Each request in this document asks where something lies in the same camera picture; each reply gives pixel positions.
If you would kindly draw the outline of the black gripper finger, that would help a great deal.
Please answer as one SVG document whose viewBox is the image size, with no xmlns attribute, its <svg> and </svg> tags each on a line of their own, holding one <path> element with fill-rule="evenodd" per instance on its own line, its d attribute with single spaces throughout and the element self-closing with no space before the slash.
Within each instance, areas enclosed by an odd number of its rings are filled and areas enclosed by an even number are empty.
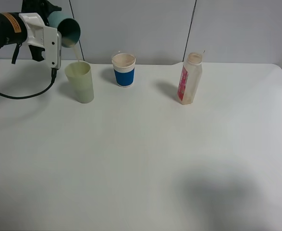
<svg viewBox="0 0 282 231">
<path fill-rule="evenodd" d="M 30 52 L 31 52 L 31 55 L 32 55 L 32 59 L 34 61 L 41 62 L 41 61 L 45 60 L 43 55 L 42 55 L 42 52 L 45 51 L 44 48 L 33 46 L 33 45 L 28 45 L 28 46 L 29 46 L 29 49 L 30 49 Z"/>
<path fill-rule="evenodd" d="M 45 24 L 53 12 L 60 12 L 61 7 L 51 4 L 48 0 L 23 0 L 21 13 L 38 13 Z"/>
</svg>

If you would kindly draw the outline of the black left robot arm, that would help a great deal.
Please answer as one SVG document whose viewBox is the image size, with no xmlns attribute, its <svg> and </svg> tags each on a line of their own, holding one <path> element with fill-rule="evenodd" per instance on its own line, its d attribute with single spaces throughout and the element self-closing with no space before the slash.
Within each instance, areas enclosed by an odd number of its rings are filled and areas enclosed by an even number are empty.
<svg viewBox="0 0 282 231">
<path fill-rule="evenodd" d="M 22 13 L 38 13 L 45 25 L 49 26 L 48 17 L 53 12 L 60 12 L 61 7 L 53 5 L 47 0 L 24 0 Z M 19 13 L 0 13 L 0 49 L 3 46 L 15 44 L 12 56 L 17 59 L 20 47 L 27 40 L 27 29 Z"/>
</svg>

